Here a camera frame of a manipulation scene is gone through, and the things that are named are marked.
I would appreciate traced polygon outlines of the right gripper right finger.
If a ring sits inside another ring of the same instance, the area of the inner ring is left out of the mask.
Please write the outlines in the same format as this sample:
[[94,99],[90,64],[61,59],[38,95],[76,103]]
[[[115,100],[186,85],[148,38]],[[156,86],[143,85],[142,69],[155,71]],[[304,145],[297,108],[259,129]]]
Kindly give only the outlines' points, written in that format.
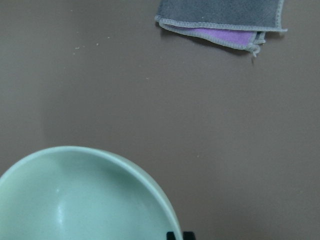
[[195,233],[193,231],[184,231],[183,240],[195,240]]

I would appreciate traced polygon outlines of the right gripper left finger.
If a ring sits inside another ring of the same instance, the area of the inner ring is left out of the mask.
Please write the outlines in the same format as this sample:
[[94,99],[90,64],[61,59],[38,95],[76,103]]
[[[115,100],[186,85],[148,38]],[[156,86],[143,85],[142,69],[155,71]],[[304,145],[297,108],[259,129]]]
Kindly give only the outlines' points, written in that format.
[[168,231],[166,233],[166,240],[176,240],[175,233],[173,231]]

